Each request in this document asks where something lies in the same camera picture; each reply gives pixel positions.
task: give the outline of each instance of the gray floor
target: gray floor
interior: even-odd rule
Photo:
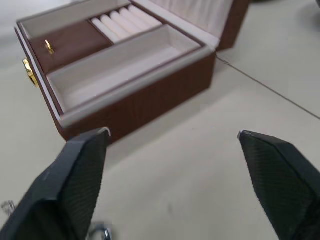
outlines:
[[[15,18],[51,8],[53,2],[5,0],[1,8],[0,23],[5,27],[0,29],[0,202],[18,203],[64,145],[40,91],[26,77],[23,52],[12,30]],[[266,15],[272,8],[269,4]],[[267,19],[263,8],[261,4],[250,10],[243,30],[250,33],[247,43],[243,34],[233,51],[238,63],[252,55],[271,68],[272,61],[269,66],[264,55],[252,53],[263,51],[266,44],[261,41],[260,28],[252,27],[253,22]],[[275,56],[274,61],[278,60],[279,69],[286,67]],[[247,61],[254,63],[252,68],[243,63],[247,74],[265,76],[264,68]],[[282,71],[278,79],[286,81]],[[124,240],[278,239],[252,188],[237,140],[242,129],[290,141],[320,168],[320,121],[217,61],[210,90],[109,148],[94,219],[111,222]],[[0,224],[5,220],[0,212]]]

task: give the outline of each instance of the brown velvet compartment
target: brown velvet compartment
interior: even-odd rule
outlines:
[[[47,50],[45,40],[54,54]],[[29,42],[45,74],[114,45],[88,21],[77,22]]]

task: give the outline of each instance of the ring roll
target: ring roll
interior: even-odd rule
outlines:
[[[121,39],[111,31],[106,25],[104,25],[99,19],[94,18],[91,20],[92,23],[103,33],[105,34],[112,42],[119,42]]]
[[[131,12],[129,12],[126,8],[122,8],[120,11],[120,16],[124,17],[128,21],[132,22],[134,25],[136,25],[139,29],[142,31],[147,31],[152,28],[151,25],[149,25],[147,22],[143,22],[140,18],[133,15]]]
[[[121,40],[130,37],[130,33],[124,30],[116,22],[112,21],[107,15],[102,15],[101,22],[106,25],[112,32],[114,32]]]
[[[160,21],[155,19],[153,16],[150,16],[149,14],[145,13],[144,11],[141,11],[139,8],[130,5],[129,6],[129,12],[131,12],[133,15],[140,18],[143,22],[148,23],[149,25],[152,25],[152,27],[157,27],[162,25]]]
[[[138,34],[140,32],[142,32],[141,29],[139,29],[136,25],[134,25],[133,23],[131,23],[130,21],[128,21],[126,18],[124,18],[123,16],[120,16],[119,13],[117,13],[116,11],[113,11],[110,14],[110,18],[116,22],[117,24],[119,24],[124,30],[126,30],[128,33],[130,33],[131,35],[135,35]]]

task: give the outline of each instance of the brown jewelry box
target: brown jewelry box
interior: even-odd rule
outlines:
[[[194,9],[189,2],[86,0],[17,21],[21,46],[65,140],[109,127],[114,143],[210,87],[216,51],[234,46],[250,1],[199,0]],[[114,44],[90,22],[129,5],[163,26]],[[197,19],[196,14],[204,16]],[[44,40],[53,45],[52,56]],[[161,51],[172,46],[179,55],[140,70],[143,56],[158,61]],[[114,73],[117,64],[123,68]],[[130,71],[132,76],[121,73]]]

